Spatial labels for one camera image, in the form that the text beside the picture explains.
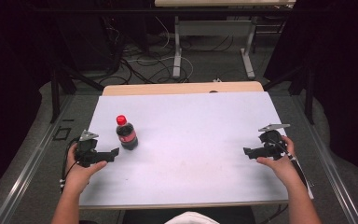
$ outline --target white tabletop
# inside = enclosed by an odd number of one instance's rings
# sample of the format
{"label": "white tabletop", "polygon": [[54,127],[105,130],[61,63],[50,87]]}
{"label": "white tabletop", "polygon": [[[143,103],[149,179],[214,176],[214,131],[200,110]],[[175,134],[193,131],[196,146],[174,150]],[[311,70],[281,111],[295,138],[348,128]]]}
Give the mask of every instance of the white tabletop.
{"label": "white tabletop", "polygon": [[296,0],[156,0],[157,7],[241,7],[293,5]]}
{"label": "white tabletop", "polygon": [[[116,135],[123,114],[139,138],[133,151]],[[273,172],[243,153],[262,147],[257,130],[281,123],[266,92],[101,96],[89,130],[98,151],[120,147],[91,178],[82,208],[190,207],[281,203]]]}

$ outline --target bottle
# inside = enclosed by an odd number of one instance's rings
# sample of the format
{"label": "bottle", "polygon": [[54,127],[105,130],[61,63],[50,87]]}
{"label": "bottle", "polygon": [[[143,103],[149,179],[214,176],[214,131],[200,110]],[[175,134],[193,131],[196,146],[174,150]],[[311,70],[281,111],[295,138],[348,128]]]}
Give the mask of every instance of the bottle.
{"label": "bottle", "polygon": [[116,121],[116,133],[121,145],[126,149],[133,150],[136,146],[138,146],[138,138],[132,124],[127,122],[124,115],[117,116]]}

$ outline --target gray carpet floor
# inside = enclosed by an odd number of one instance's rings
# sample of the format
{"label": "gray carpet floor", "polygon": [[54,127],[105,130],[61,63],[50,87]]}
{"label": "gray carpet floor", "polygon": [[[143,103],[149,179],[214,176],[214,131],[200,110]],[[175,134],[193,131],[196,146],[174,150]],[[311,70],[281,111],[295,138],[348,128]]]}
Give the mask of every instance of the gray carpet floor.
{"label": "gray carpet floor", "polygon": [[[274,49],[278,35],[263,35],[258,37],[257,49],[255,54],[251,54],[251,61],[256,73],[256,80],[262,84],[267,81],[262,77],[269,61],[271,52]],[[212,49],[220,44],[224,37],[195,37],[189,38],[184,46],[190,49]],[[230,38],[224,42],[221,49],[229,46]],[[164,44],[155,46],[152,51],[160,54],[168,53],[164,58],[173,56]],[[186,57],[190,63],[183,61],[183,68],[187,75],[191,70],[193,73],[190,82],[210,82],[217,77],[222,81],[246,81],[248,80],[242,64],[239,48],[243,46],[240,38],[233,38],[230,48],[224,51],[193,52],[184,50],[183,57]],[[133,49],[128,48],[126,58],[128,60],[137,59],[138,56],[132,55]],[[172,64],[172,60],[166,60],[164,63]],[[133,68],[146,77],[152,77],[157,71],[164,68],[162,64],[151,66],[141,66],[138,63],[133,64]],[[127,77],[128,70],[120,68],[115,76]],[[158,73],[152,80],[158,81],[161,77],[167,77],[168,73]],[[103,82],[104,85],[113,85],[120,83],[118,78],[110,78]],[[143,83],[140,79],[133,77],[131,84]],[[314,204],[324,223],[350,223],[342,209],[342,205],[335,193],[334,188],[326,175],[325,169],[321,165],[320,155],[317,153],[317,145],[311,137],[308,123],[304,120],[297,102],[302,101],[304,95],[290,96],[287,92],[287,82],[276,86],[270,91],[271,99],[276,106],[282,123],[290,123],[291,128],[286,129],[286,133],[296,142],[296,152],[301,165],[309,180],[314,187],[311,188],[315,197]],[[41,88],[43,94],[43,103],[39,109],[34,125],[24,140],[18,154],[10,164],[7,172],[0,181],[0,209],[5,204],[7,196],[10,194],[13,186],[21,172],[32,158],[33,153],[45,148],[41,153],[40,163],[34,167],[34,173],[31,174],[32,181],[26,185],[26,190],[19,196],[16,203],[13,204],[11,213],[5,219],[8,223],[49,223],[54,213],[54,208],[60,197],[59,182],[62,168],[62,156],[66,144],[70,139],[79,135],[82,130],[88,129],[92,118],[93,110],[98,102],[100,92],[94,91],[84,83],[76,81],[78,92],[74,96],[62,95],[62,105],[65,109],[59,120],[54,124],[53,136],[46,135],[52,129],[49,124],[51,118],[51,97],[49,84]],[[329,131],[328,122],[324,116],[323,108],[316,101],[313,106],[315,128],[321,136],[324,144],[328,146]],[[68,140],[59,140],[65,132],[70,130]],[[344,180],[351,195],[353,204],[358,210],[358,169],[350,163],[341,160],[332,154],[335,166]],[[252,207],[256,221],[260,222],[275,213],[277,205],[256,205]],[[82,210],[81,218],[103,223],[119,223],[120,211],[112,210]],[[271,223],[288,223],[287,211],[271,220]]]}

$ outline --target background desk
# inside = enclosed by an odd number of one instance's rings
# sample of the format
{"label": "background desk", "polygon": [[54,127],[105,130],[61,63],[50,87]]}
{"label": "background desk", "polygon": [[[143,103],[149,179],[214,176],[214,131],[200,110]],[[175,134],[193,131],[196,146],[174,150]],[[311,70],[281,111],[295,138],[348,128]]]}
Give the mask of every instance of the background desk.
{"label": "background desk", "polygon": [[[282,203],[286,188],[265,166],[249,160],[243,147],[262,147],[257,130],[280,123],[269,94],[258,83],[134,85],[157,95],[101,96],[89,130],[98,151],[120,147],[116,116],[127,116],[139,146],[120,148],[115,162],[92,177],[81,196],[83,208],[156,208]],[[203,92],[182,94],[203,86]]]}
{"label": "background desk", "polygon": [[[156,0],[155,4],[157,7],[256,7],[293,5],[295,2],[296,0]],[[257,17],[252,17],[251,21],[180,21],[179,17],[175,17],[175,60],[172,76],[180,76],[181,35],[242,35],[247,36],[245,48],[241,49],[246,75],[251,80],[255,79],[249,51],[256,24]]]}

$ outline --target dark cola liquid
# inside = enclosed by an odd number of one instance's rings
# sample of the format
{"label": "dark cola liquid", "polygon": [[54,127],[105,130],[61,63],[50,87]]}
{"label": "dark cola liquid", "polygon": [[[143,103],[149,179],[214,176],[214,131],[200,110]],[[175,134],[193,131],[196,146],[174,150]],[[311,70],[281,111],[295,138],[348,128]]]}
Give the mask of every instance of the dark cola liquid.
{"label": "dark cola liquid", "polygon": [[117,126],[116,133],[124,148],[133,150],[138,146],[138,137],[136,136],[132,124],[126,123],[125,125]]}

